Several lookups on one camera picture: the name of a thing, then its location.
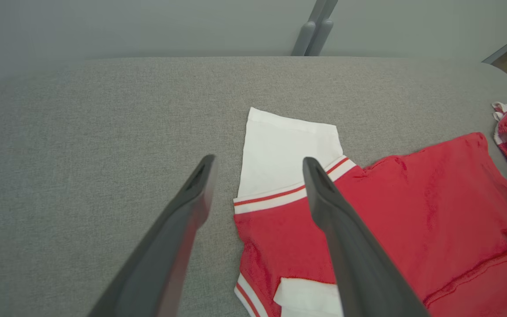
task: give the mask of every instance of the gray wall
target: gray wall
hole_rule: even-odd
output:
[[[0,78],[87,58],[289,55],[314,2],[0,0]],[[339,0],[332,19],[322,55],[480,62],[507,43],[507,0]]]

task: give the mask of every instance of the white stripe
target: white stripe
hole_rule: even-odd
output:
[[[242,305],[246,308],[248,313],[250,314],[250,317],[257,317],[254,313],[254,311],[251,309],[250,305],[248,304],[248,301],[243,297],[242,293],[240,293],[240,290],[238,287],[234,287],[234,294],[238,297],[238,299],[242,302]]]
[[[343,160],[344,158],[345,158],[345,156],[340,157],[337,160],[337,162],[334,162],[334,163],[330,164],[330,166],[328,168],[326,168],[326,169],[330,170],[339,161]],[[328,174],[328,176],[330,177],[330,179],[332,180],[332,182],[335,182],[342,175],[344,175],[345,173],[347,173],[350,169],[354,168],[355,166],[356,166],[356,164],[352,160],[347,160],[347,161],[343,162],[340,166],[338,166],[336,169],[334,169],[330,174]],[[278,193],[283,193],[283,192],[290,191],[292,189],[299,188],[299,187],[301,187],[303,185],[304,185],[304,182],[298,183],[298,184],[295,184],[295,185],[292,185],[292,186],[289,186],[289,187],[286,187],[286,188],[278,189],[277,191],[274,191],[274,192],[264,193],[262,195],[256,195],[256,197],[251,197],[251,196],[250,197],[240,197],[240,198],[234,199],[234,202],[238,203],[240,201],[246,201],[246,200],[251,200],[251,199],[259,199],[259,198],[263,198],[263,197],[268,197],[268,196],[271,196],[271,195],[276,195]],[[306,197],[306,189],[303,188],[303,189],[300,189],[299,191],[290,193],[288,195],[276,197],[276,198],[273,198],[273,199],[257,201],[255,203],[245,203],[244,205],[234,206],[234,213],[235,214],[242,214],[242,213],[249,213],[249,212],[252,212],[252,211],[269,209],[269,208],[273,208],[273,207],[277,207],[277,206],[286,205],[287,203],[292,203],[293,201],[302,199],[304,197]]]
[[[248,284],[242,273],[240,273],[240,276],[238,277],[238,284],[242,287],[246,295],[250,298],[250,301],[253,303],[253,306],[257,310],[257,313],[259,313],[260,317],[268,317],[267,312],[265,311],[265,307],[263,307],[263,304],[257,297],[255,291]]]

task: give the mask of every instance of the red stripe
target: red stripe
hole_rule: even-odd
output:
[[[259,313],[257,312],[257,309],[255,309],[254,303],[252,303],[251,299],[248,297],[248,295],[246,294],[246,292],[244,291],[244,289],[239,284],[236,284],[236,287],[238,288],[238,291],[240,291],[240,293],[242,294],[242,296],[246,299],[246,302],[248,302],[248,305],[252,309],[253,314],[255,315],[255,317],[260,317]]]
[[[338,164],[336,164],[332,168],[330,168],[330,170],[327,171],[326,174],[332,173],[332,171],[334,171],[334,169],[340,167],[340,165],[344,164],[347,160],[349,160],[349,158],[347,158],[347,157],[344,158]],[[295,188],[295,189],[291,189],[290,191],[286,191],[286,192],[282,192],[282,193],[276,193],[275,195],[261,197],[261,198],[256,198],[256,199],[250,199],[250,200],[244,200],[244,201],[238,201],[237,203],[234,203],[234,206],[246,205],[246,203],[257,203],[258,201],[270,200],[270,199],[273,199],[273,198],[286,196],[286,195],[288,195],[290,193],[298,192],[298,191],[304,189],[304,187],[305,186],[302,185],[301,187],[298,187],[298,188]]]

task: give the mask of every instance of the striped trim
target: striped trim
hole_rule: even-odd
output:
[[[236,287],[234,288],[234,294],[242,302],[250,317],[269,317],[254,289],[252,289],[241,273],[238,277],[238,283],[236,283]]]
[[[328,165],[325,170],[332,182],[335,182],[355,166],[356,164],[352,160],[342,155],[332,162],[332,164]],[[234,213],[242,214],[269,209],[292,203],[304,197],[306,197],[306,189],[304,182],[302,182],[272,192],[236,198],[234,199]]]

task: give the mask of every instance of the gray table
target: gray table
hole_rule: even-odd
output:
[[[207,153],[220,172],[181,316],[247,316],[233,222],[251,106],[338,127],[359,165],[492,139],[507,75],[375,58],[95,60],[0,80],[0,316],[82,316]],[[507,162],[490,154],[507,178]]]

